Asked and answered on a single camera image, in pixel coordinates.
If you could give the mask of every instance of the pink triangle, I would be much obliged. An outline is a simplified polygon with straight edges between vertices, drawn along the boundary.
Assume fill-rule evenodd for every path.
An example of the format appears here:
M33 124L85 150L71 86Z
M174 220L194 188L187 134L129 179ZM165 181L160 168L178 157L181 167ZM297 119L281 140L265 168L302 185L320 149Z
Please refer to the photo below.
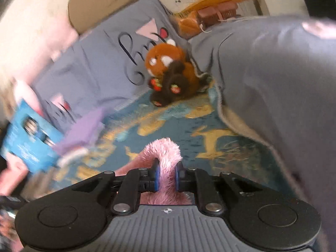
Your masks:
M61 110L64 110L64 108L62 107L62 105L64 106L64 99L63 99L63 95L61 93L58 93L56 96L54 96L51 99L51 102L58 108L60 108Z
M152 34L157 33L157 27L155 23L155 19L153 18L150 20L147 24L145 24L143 27L139 28L136 33L141 36L145 36L147 38L150 38L152 40L158 41L159 37Z

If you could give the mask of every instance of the black circular cover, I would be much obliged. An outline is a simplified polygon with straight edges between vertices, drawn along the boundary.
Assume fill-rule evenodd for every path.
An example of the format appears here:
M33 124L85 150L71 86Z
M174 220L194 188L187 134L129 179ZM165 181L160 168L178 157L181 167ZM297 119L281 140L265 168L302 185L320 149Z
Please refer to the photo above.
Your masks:
M229 222L239 237L261 250L302 248L321 227L320 215L311 205L258 192L231 209Z
M45 196L21 208L15 219L21 241L38 250L82 245L98 236L105 224L105 209L85 192Z

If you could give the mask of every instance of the teal patterned bed sheet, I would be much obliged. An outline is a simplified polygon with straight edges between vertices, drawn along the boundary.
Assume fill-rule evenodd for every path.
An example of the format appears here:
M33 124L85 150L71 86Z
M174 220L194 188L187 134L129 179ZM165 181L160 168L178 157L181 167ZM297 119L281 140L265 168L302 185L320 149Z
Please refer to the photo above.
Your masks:
M90 154L60 169L52 191L106 170L117 170L150 142L169 137L179 145L185 167L209 174L230 171L276 190L290 193L271 152L260 143L231 131L219 118L213 85L206 93L157 108L150 92L105 118L105 130Z

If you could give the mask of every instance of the gray ribbed panel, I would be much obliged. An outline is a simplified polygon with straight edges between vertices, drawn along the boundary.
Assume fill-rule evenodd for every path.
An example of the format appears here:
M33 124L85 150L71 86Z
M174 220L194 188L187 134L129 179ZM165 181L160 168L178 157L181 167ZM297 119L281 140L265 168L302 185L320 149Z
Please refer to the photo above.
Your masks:
M237 239L220 218L196 206L140 206L116 217L94 242L74 252L259 252ZM23 252L32 252L25 248Z

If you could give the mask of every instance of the brown plush toy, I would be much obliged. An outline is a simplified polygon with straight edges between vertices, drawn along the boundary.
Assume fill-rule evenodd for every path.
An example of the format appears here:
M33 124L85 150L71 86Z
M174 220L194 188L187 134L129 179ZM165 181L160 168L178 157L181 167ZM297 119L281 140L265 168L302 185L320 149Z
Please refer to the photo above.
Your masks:
M177 99L191 97L204 86L204 79L195 75L193 65L186 61L184 51L175 46L173 40L150 49L145 66L153 76L149 81L149 86L155 91L153 95L160 95L161 101L154 101L157 97L151 97L155 106L162 107Z

